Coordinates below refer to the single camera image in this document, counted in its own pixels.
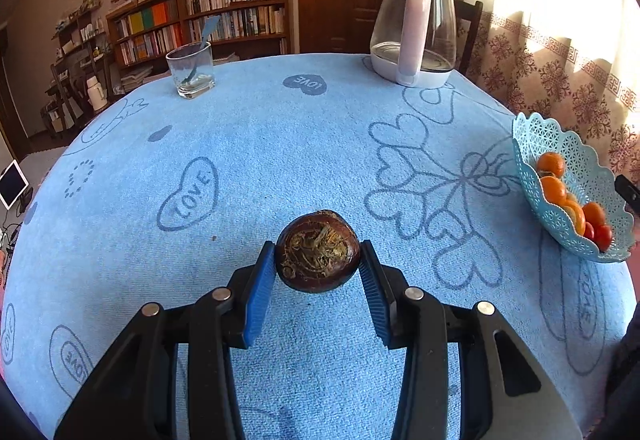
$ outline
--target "glass kettle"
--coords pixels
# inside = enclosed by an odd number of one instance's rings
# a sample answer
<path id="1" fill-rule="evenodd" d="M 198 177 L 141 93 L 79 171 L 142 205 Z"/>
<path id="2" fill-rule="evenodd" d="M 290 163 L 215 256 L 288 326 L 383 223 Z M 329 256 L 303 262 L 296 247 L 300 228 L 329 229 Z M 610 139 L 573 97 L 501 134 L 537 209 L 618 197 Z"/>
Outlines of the glass kettle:
<path id="1" fill-rule="evenodd" d="M 373 69 L 385 79 L 443 86 L 456 62 L 453 0 L 382 0 L 369 49 Z"/>

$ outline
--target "silver screw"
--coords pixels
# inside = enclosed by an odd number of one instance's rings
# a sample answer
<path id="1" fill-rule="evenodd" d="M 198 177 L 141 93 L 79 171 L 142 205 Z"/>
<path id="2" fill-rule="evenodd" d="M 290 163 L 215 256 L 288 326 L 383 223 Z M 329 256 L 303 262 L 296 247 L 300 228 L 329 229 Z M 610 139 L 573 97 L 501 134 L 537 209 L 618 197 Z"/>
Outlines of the silver screw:
<path id="1" fill-rule="evenodd" d="M 226 286 L 221 286 L 220 288 L 215 289 L 211 296 L 216 301 L 226 301 L 231 297 L 231 290 L 229 290 Z"/>
<path id="2" fill-rule="evenodd" d="M 493 315 L 495 312 L 495 306 L 488 301 L 481 301 L 478 303 L 478 311 L 484 315 Z"/>
<path id="3" fill-rule="evenodd" d="M 156 315 L 159 311 L 160 305 L 158 303 L 147 303 L 142 307 L 142 315 L 145 317 Z"/>
<path id="4" fill-rule="evenodd" d="M 420 301 L 424 297 L 424 292 L 417 286 L 410 286 L 404 291 L 404 295 L 414 301 Z"/>

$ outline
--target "water in kettle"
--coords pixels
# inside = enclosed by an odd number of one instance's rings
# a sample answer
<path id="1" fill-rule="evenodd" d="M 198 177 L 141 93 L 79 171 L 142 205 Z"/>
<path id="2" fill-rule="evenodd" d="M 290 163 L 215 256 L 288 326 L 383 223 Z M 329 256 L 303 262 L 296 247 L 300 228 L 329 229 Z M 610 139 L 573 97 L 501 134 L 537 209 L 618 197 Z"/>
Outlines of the water in kettle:
<path id="1" fill-rule="evenodd" d="M 379 43 L 371 48 L 371 52 L 381 59 L 398 64 L 400 43 L 394 41 Z M 420 65 L 420 70 L 422 71 L 437 70 L 439 72 L 448 72 L 453 70 L 453 66 L 453 63 L 430 50 L 425 49 L 422 54 L 422 64 Z"/>

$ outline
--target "sheer white curtain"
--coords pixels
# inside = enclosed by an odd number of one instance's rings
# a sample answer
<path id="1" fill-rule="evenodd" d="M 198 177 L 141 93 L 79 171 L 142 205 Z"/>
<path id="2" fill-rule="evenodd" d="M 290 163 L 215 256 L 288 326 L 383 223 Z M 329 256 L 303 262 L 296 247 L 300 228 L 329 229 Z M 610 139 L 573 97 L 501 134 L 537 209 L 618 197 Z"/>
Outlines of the sheer white curtain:
<path id="1" fill-rule="evenodd" d="M 636 1 L 480 1 L 485 13 L 468 77 L 516 113 L 556 118 L 602 163 L 639 182 Z M 461 42 L 465 36 L 462 27 Z"/>

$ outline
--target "fruit basket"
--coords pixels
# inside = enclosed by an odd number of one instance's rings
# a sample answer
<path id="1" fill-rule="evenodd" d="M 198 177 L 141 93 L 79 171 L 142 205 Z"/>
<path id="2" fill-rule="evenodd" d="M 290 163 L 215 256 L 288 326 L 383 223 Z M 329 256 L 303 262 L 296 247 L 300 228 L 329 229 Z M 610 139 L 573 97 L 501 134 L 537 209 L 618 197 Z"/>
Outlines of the fruit basket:
<path id="1" fill-rule="evenodd" d="M 555 119 L 545 119 L 539 113 L 532 113 L 529 118 L 524 113 L 518 114 L 512 129 L 513 152 L 522 190 L 545 229 L 566 250 L 585 260 L 598 263 L 626 260 L 635 243 L 632 232 L 634 219 L 625 211 L 625 201 L 615 191 L 611 169 L 598 163 L 593 147 L 583 144 L 575 131 L 562 131 Z M 613 237 L 605 252 L 576 232 L 574 223 L 563 208 L 545 199 L 535 168 L 539 157 L 550 151 L 564 157 L 566 171 L 562 182 L 575 195 L 578 204 L 583 206 L 595 201 L 604 208 Z"/>

